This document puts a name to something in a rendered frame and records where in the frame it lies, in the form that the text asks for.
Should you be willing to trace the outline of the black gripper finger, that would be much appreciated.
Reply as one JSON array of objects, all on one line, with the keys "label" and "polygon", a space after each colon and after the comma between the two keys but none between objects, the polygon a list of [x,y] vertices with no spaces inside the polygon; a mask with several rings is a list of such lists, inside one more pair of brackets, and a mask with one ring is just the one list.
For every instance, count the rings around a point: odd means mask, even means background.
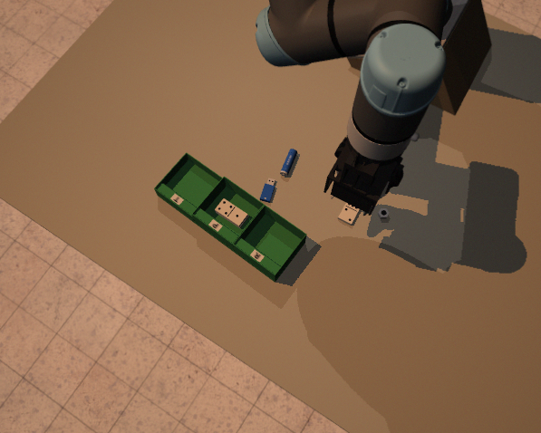
[{"label": "black gripper finger", "polygon": [[389,190],[392,187],[399,186],[399,184],[401,182],[401,179],[403,177],[403,168],[404,168],[404,166],[402,164],[400,164],[399,166],[396,166],[393,175],[390,177],[390,179],[389,179],[385,189],[382,191],[382,194],[381,194],[379,199],[386,196],[388,194]]},{"label": "black gripper finger", "polygon": [[343,148],[346,145],[346,143],[347,143],[347,138],[345,137],[343,139],[343,142],[340,143],[339,147],[335,151],[335,153],[334,153],[335,157],[339,158],[339,156],[340,156],[341,152],[343,151]]}]

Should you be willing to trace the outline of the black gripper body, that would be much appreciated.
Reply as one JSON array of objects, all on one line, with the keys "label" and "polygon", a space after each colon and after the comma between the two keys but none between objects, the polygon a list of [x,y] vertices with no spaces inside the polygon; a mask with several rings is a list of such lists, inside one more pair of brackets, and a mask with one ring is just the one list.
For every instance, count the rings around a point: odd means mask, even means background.
[{"label": "black gripper body", "polygon": [[[393,159],[368,159],[354,149],[348,136],[347,143],[327,176],[324,193],[326,193],[333,182],[332,196],[359,208],[370,216],[376,206],[375,204],[377,204],[376,200],[381,196],[382,191],[395,171],[395,167],[401,164],[401,155],[403,152]],[[350,154],[350,149],[352,150],[352,154]],[[378,166],[380,167],[378,168]],[[336,177],[334,176],[335,171],[339,172]],[[357,176],[355,176],[356,173]],[[332,180],[329,180],[330,178]]]}]

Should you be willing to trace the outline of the blue aa battery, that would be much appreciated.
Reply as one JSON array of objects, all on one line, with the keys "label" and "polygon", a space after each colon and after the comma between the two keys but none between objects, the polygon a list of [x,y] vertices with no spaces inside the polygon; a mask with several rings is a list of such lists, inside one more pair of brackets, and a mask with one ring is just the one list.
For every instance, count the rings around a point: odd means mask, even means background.
[{"label": "blue aa battery", "polygon": [[295,149],[290,149],[288,152],[288,155],[285,159],[285,163],[281,169],[280,174],[282,176],[287,177],[289,174],[289,171],[294,163],[295,157],[296,157],[297,151]]}]

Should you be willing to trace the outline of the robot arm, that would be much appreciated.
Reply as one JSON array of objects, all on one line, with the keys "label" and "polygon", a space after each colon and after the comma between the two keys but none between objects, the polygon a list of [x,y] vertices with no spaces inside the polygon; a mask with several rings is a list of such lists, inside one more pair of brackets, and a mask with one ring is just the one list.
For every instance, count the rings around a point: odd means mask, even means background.
[{"label": "robot arm", "polygon": [[368,159],[393,159],[418,140],[415,131],[446,69],[441,38],[451,0],[269,4],[256,19],[256,43],[270,64],[305,66],[364,54],[347,124],[357,152]]}]

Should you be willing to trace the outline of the blue usb stick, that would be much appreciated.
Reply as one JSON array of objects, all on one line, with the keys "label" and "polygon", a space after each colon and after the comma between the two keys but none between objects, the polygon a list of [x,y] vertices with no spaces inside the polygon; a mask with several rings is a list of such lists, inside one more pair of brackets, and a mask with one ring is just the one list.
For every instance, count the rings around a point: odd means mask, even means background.
[{"label": "blue usb stick", "polygon": [[270,203],[271,197],[275,189],[275,179],[268,178],[267,183],[265,183],[260,200]]}]

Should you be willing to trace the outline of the green rack of three bins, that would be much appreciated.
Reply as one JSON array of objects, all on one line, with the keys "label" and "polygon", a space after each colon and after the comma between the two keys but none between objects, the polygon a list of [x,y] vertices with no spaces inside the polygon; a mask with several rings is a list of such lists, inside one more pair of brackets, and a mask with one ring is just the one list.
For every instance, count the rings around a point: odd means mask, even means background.
[{"label": "green rack of three bins", "polygon": [[[188,153],[154,189],[158,197],[274,282],[305,244],[305,232]],[[216,213],[223,198],[249,215],[241,228]]]}]

